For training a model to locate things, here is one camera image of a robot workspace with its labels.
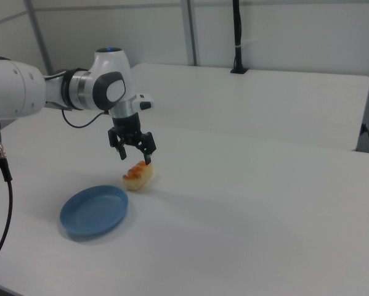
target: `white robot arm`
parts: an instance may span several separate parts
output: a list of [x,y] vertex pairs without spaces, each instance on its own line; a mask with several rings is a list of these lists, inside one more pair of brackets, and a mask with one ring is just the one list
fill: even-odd
[[40,111],[46,102],[65,110],[103,110],[113,119],[110,145],[126,158],[124,145],[138,148],[146,163],[156,146],[151,133],[140,131],[138,112],[153,107],[148,94],[136,94],[131,68],[120,48],[99,49],[90,70],[74,69],[43,76],[35,67],[0,58],[0,119]]

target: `bread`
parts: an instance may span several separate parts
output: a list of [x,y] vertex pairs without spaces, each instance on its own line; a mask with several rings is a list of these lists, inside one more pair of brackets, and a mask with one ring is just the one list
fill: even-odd
[[152,174],[153,166],[151,163],[146,165],[144,161],[138,162],[123,176],[124,187],[127,190],[138,190],[151,178]]

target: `white table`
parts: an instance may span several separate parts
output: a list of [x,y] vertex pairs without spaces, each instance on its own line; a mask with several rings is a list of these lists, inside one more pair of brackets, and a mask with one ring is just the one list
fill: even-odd
[[139,64],[138,92],[150,93],[161,125],[354,150],[369,77]]
[[[89,240],[65,234],[61,207],[87,187],[121,186],[140,152],[120,160],[108,116],[77,130],[44,109],[3,130],[15,203],[0,285],[26,296],[369,295],[369,154],[142,123],[155,174],[128,194],[121,224]],[[0,235],[6,213],[0,175]]]

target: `cable connector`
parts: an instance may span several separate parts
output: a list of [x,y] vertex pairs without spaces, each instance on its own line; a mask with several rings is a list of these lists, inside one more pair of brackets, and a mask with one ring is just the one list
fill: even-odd
[[367,131],[367,124],[366,123],[362,123],[361,124],[361,129],[359,131],[359,135],[361,136],[363,133],[365,133]]
[[7,163],[6,159],[6,152],[1,141],[0,141],[0,168],[5,182],[12,181],[13,180],[12,175],[10,173],[9,164]]

